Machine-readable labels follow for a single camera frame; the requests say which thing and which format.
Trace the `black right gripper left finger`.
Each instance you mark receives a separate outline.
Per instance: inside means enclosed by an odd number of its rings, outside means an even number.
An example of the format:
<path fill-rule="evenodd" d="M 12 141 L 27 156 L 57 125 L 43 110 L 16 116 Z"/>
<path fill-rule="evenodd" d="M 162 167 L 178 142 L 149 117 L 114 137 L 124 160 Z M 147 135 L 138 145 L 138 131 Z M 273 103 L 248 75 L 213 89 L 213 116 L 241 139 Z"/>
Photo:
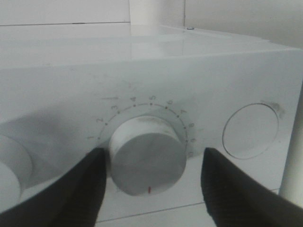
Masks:
<path fill-rule="evenodd" d="M 105 195 L 106 152 L 95 148 L 41 192 L 0 215 L 2 227 L 93 227 Z"/>

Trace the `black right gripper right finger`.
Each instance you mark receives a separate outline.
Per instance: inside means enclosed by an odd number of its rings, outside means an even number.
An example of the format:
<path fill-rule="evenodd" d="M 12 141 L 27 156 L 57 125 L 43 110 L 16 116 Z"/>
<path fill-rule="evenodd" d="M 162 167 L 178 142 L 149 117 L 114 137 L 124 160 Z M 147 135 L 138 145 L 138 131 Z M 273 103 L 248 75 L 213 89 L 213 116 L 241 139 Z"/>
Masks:
<path fill-rule="evenodd" d="M 218 227 L 301 227 L 303 209 L 259 184 L 215 148 L 205 148 L 201 190 Z"/>

